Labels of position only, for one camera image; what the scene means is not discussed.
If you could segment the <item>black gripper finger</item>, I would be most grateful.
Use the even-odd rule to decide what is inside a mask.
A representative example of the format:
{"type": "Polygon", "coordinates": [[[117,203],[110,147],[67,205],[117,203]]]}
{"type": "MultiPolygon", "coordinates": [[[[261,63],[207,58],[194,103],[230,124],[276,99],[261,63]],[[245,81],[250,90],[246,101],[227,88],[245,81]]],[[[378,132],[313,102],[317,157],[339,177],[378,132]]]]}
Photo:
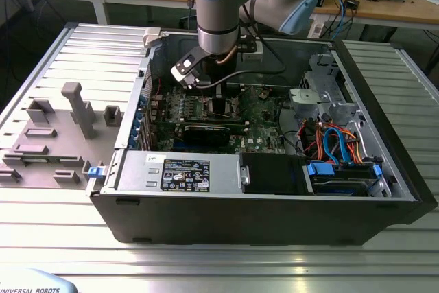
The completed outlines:
{"type": "Polygon", "coordinates": [[[226,83],[223,82],[221,84],[218,84],[214,91],[212,96],[212,106],[213,106],[213,112],[215,114],[221,114],[223,115],[225,113],[226,108],[226,83]]]}

